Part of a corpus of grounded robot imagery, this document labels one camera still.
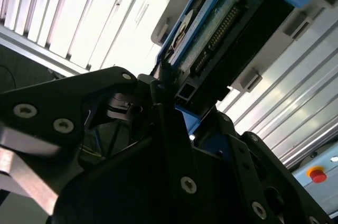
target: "black plastic part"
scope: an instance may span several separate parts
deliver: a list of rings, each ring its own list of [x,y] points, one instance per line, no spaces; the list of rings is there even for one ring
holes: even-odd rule
[[[0,190],[0,207],[3,204],[3,202],[7,199],[9,194],[10,194],[9,191]]]
[[[277,191],[278,196],[274,198],[272,208],[275,209],[277,206],[279,210],[282,209],[281,215],[285,224],[309,223],[309,216],[314,217],[319,223],[332,223],[324,210],[257,135],[245,132],[240,139],[248,145],[250,151],[268,171],[261,179],[261,184],[265,191],[271,187]]]
[[[124,78],[123,74],[128,74],[130,79]],[[34,151],[36,155],[64,161],[73,156],[73,150],[83,139],[102,102],[116,93],[132,95],[136,84],[137,80],[130,72],[112,67],[1,93],[0,120],[12,129],[34,135],[37,149],[43,149],[46,144],[55,146],[54,152]],[[37,114],[29,119],[15,116],[13,109],[18,104],[34,106]],[[57,132],[53,123],[59,118],[72,121],[74,130]],[[24,141],[12,144],[12,149],[26,153],[28,139]]]

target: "hole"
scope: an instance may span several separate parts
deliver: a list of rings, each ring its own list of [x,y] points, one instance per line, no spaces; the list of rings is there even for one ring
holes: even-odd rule
[[[284,201],[279,192],[273,187],[268,187],[264,190],[264,196],[271,211],[276,216],[283,215]]]
[[[317,155],[318,155],[317,152],[313,152],[313,153],[310,155],[310,158],[314,158],[314,157],[316,157]]]
[[[249,169],[250,169],[249,165],[248,165],[248,164],[246,164],[246,163],[243,163],[243,167],[244,167],[245,169],[247,169],[247,170],[249,170]]]
[[[185,185],[191,190],[193,188],[193,184],[190,181],[185,181]]]
[[[188,99],[190,97],[190,95],[193,93],[194,90],[195,90],[195,88],[192,85],[185,84],[185,86],[183,87],[183,89],[180,92],[180,96]]]
[[[142,112],[142,107],[139,106],[139,105],[133,105],[131,108],[130,108],[130,113],[133,114],[133,115],[136,115],[136,114],[139,114]]]
[[[218,157],[223,157],[223,151],[221,151],[221,150],[217,151],[216,155]]]
[[[261,207],[257,207],[257,211],[258,211],[260,214],[263,214],[263,213],[264,213]]]
[[[60,122],[59,126],[63,127],[63,128],[68,128],[69,127],[68,123],[66,123],[66,122]]]
[[[30,114],[31,112],[32,110],[29,108],[25,108],[25,107],[20,108],[20,113]]]

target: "bolt head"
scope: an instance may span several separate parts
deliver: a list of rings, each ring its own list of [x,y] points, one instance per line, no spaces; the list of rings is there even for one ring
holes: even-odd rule
[[[319,224],[319,222],[312,216],[309,217],[309,220],[311,224]]]
[[[252,207],[253,211],[255,212],[255,214],[258,217],[260,217],[262,220],[265,220],[267,218],[266,211],[265,211],[264,207],[260,203],[253,202],[251,204],[251,207]]]
[[[59,118],[53,123],[54,129],[59,133],[70,133],[74,130],[74,124],[71,120],[66,118]]]
[[[196,183],[188,176],[181,178],[181,187],[186,193],[189,194],[195,194],[197,191]]]
[[[256,135],[252,134],[252,135],[251,135],[251,138],[253,139],[253,141],[258,142],[258,138],[257,138]]]
[[[132,77],[129,74],[122,73],[122,77],[125,78],[126,80],[131,80]]]
[[[37,109],[30,104],[18,104],[14,107],[13,113],[17,117],[31,118],[37,114]]]

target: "red emergency stop button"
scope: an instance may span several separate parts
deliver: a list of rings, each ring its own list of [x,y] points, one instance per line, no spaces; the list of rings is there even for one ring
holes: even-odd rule
[[[322,183],[326,180],[327,176],[323,170],[313,170],[310,173],[310,178],[314,183]]]

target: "screw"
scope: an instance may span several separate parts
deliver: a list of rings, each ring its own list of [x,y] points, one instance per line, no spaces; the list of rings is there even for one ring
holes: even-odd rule
[[[59,118],[53,123],[54,129],[59,133],[70,133],[74,130],[74,124],[66,118]]]
[[[196,183],[188,176],[181,178],[181,187],[186,193],[189,194],[195,194],[197,191]]]
[[[253,139],[253,141],[258,142],[258,138],[257,138],[257,136],[256,136],[255,134],[252,134],[252,135],[251,135],[251,138]]]
[[[230,121],[230,119],[228,118],[228,116],[227,116],[227,115],[223,114],[222,116],[223,116],[223,118],[224,118],[224,120],[225,120],[225,121],[227,121],[227,122],[229,122],[229,121]]]
[[[309,220],[311,224],[319,224],[319,222],[312,216],[309,217]]]
[[[14,107],[13,113],[21,118],[31,118],[37,114],[37,109],[30,104],[18,104]]]
[[[122,73],[122,76],[123,76],[123,78],[125,78],[126,80],[131,80],[131,79],[132,79],[132,77],[131,77],[130,75],[126,74],[126,73]]]
[[[262,220],[266,219],[266,217],[267,217],[266,211],[260,203],[255,201],[251,204],[251,207],[252,207],[253,211],[255,212],[255,214],[257,214],[258,217],[260,217]]]

